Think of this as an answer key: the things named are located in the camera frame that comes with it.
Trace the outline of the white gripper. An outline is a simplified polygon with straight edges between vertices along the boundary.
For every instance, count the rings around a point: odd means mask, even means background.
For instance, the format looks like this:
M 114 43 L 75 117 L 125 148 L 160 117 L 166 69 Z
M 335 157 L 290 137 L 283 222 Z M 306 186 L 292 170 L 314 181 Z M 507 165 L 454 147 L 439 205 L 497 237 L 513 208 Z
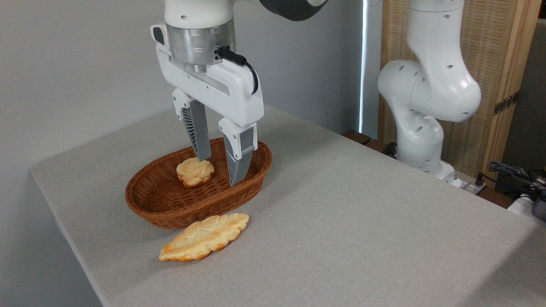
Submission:
M 212 156 L 205 105 L 223 117 L 219 128 L 224 146 L 230 184 L 236 185 L 247 175 L 253 151 L 258 148 L 257 122 L 264 115 L 261 89 L 254 89 L 253 74 L 247 67 L 227 60 L 214 60 L 196 72 L 190 64 L 175 58 L 174 41 L 166 24 L 150 27 L 166 81 L 176 89 L 172 92 L 177 118 L 183 121 L 197 159 Z

